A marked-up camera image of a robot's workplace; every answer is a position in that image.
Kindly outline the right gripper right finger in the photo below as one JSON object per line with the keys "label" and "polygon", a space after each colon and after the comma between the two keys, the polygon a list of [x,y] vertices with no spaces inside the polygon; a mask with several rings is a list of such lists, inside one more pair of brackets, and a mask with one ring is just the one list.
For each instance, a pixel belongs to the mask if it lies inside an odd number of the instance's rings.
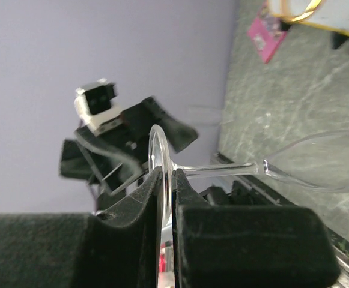
{"label": "right gripper right finger", "polygon": [[172,185],[177,287],[329,287],[341,269],[311,209],[212,205],[177,170]]}

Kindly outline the clear wine glass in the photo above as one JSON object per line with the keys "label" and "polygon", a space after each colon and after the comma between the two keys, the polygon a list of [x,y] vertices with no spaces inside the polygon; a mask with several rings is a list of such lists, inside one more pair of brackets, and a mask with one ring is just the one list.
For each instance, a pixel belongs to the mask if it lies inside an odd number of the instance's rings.
{"label": "clear wine glass", "polygon": [[[237,163],[213,164],[208,166],[189,167],[173,163],[169,153],[167,138],[163,129],[154,125],[150,131],[148,148],[148,168],[152,172],[154,168],[161,167],[163,172],[163,217],[162,217],[162,235],[161,242],[164,243],[172,239],[172,173],[177,169],[183,169],[186,177],[192,178],[211,178],[223,179],[233,182],[238,180],[246,188],[253,188],[257,194],[266,199],[272,205],[285,206],[289,204],[288,200],[281,201],[280,198],[273,197],[266,190],[256,184],[250,184],[245,180],[240,172],[256,172],[255,166],[248,164],[239,165]],[[335,248],[336,256],[342,269],[341,276],[333,287],[349,287],[349,258],[339,248]]]}

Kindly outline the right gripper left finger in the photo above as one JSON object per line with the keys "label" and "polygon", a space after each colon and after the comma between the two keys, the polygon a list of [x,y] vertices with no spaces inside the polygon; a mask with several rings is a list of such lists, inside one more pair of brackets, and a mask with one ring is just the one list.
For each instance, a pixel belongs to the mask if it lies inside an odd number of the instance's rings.
{"label": "right gripper left finger", "polygon": [[0,214],[0,287],[156,287],[162,173],[99,215]]}

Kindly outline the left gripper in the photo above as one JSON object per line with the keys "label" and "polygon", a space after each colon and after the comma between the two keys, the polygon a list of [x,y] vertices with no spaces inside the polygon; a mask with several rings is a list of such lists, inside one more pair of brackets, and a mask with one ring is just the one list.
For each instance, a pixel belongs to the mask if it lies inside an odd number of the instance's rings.
{"label": "left gripper", "polygon": [[85,181],[97,207],[112,206],[126,196],[129,185],[143,181],[153,125],[164,130],[176,153],[199,136],[196,129],[171,116],[154,96],[124,110],[121,119],[128,129],[116,128],[96,137],[81,127],[62,146],[59,175]]}

